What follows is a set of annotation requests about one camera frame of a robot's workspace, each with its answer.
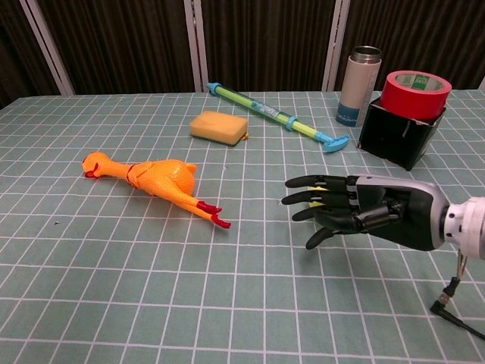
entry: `curtain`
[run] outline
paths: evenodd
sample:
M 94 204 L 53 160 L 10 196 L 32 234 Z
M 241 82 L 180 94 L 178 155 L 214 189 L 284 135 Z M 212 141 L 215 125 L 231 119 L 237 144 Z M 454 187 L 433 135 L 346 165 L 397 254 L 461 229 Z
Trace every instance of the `curtain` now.
M 182 0 L 38 0 L 78 94 L 192 92 Z
M 202 0 L 208 79 L 237 91 L 321 90 L 335 0 Z
M 352 0 L 335 90 L 354 46 L 383 52 L 376 89 L 397 70 L 430 72 L 454 89 L 476 89 L 485 76 L 484 0 Z
M 0 0 L 0 108 L 20 97 L 58 95 L 18 0 Z

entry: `water bottle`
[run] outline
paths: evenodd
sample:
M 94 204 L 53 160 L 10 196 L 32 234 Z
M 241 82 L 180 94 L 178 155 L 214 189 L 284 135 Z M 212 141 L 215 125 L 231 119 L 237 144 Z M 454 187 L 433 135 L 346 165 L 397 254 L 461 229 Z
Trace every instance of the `water bottle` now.
M 336 120 L 348 127 L 364 123 L 381 64 L 381 52 L 369 45 L 355 47 L 347 61 Z

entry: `wire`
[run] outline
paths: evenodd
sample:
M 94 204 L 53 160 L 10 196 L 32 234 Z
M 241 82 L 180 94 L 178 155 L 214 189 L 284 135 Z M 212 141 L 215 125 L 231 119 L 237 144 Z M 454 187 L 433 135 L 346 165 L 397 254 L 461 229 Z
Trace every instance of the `wire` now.
M 435 315 L 438 315 L 439 317 L 445 319 L 446 321 L 451 322 L 452 324 L 460 328 L 464 328 L 466 331 L 485 341 L 484 334 L 475 330 L 474 328 L 471 328 L 462 320 L 454 316 L 451 312 L 445 310 L 446 304 L 455 295 L 456 288 L 462 280 L 463 273 L 465 272 L 465 266 L 467 265 L 467 260 L 468 258 L 464 257 L 462 252 L 459 250 L 456 277 L 452 277 L 452 280 L 449 282 L 448 286 L 443 289 L 443 292 L 441 293 L 438 300 L 434 301 L 433 305 L 430 308 L 430 311 Z

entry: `stainless steel lid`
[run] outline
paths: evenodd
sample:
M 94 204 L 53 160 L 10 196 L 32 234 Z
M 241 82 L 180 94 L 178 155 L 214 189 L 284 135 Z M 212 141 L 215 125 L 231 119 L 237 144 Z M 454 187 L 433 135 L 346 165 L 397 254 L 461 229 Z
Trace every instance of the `stainless steel lid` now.
M 352 50 L 350 59 L 357 63 L 378 63 L 380 61 L 380 49 L 369 45 L 360 45 Z

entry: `red tape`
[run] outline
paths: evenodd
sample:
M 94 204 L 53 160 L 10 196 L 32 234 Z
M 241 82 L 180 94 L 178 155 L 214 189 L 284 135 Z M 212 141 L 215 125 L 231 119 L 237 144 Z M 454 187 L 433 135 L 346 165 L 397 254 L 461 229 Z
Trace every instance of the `red tape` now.
M 448 81 L 434 74 L 396 71 L 387 75 L 380 104 L 404 118 L 433 119 L 443 112 L 451 90 Z

